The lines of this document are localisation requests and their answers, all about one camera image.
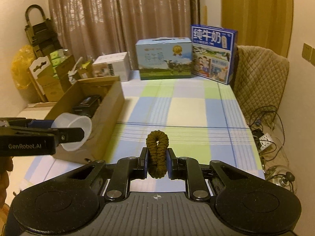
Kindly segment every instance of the human hand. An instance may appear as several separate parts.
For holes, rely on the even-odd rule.
[[[6,159],[4,162],[4,172],[0,174],[0,208],[3,207],[5,198],[7,198],[7,188],[9,187],[9,175],[7,171],[13,170],[13,161],[11,157],[1,157]]]

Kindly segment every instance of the tablecloth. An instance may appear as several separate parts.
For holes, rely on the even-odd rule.
[[[147,135],[164,131],[177,157],[202,164],[221,160],[264,178],[259,155],[240,107],[228,85],[199,76],[141,81],[139,73],[122,82],[125,103],[105,152],[107,163],[139,156]],[[36,157],[21,190],[81,166],[51,156]],[[131,191],[184,191],[185,183],[166,177],[132,181]]]

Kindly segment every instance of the black circular cover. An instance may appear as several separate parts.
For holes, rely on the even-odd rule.
[[[12,207],[26,231],[49,235],[70,232],[90,222],[99,202],[83,181],[73,179],[28,188],[14,198]]]
[[[216,198],[220,219],[238,231],[278,235],[292,229],[301,213],[298,198],[290,191],[258,180],[236,180]]]

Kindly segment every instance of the checkered bed sheet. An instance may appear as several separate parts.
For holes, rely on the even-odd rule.
[[[164,131],[177,157],[195,158],[202,164],[221,160],[264,178],[258,152],[230,86],[194,76],[191,79],[141,81],[139,72],[122,82],[125,103],[104,159],[139,156],[147,135]],[[70,171],[79,164],[36,157],[21,189]],[[131,191],[184,191],[181,180],[134,180]]]

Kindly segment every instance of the quilted chair cover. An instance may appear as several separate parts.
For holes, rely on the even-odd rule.
[[[249,123],[252,113],[260,107],[273,105],[278,110],[289,73],[289,61],[270,49],[257,46],[238,46],[238,55],[233,91]],[[275,108],[258,109],[252,115],[251,123],[270,110]],[[274,118],[274,113],[267,113],[262,122],[270,126]]]

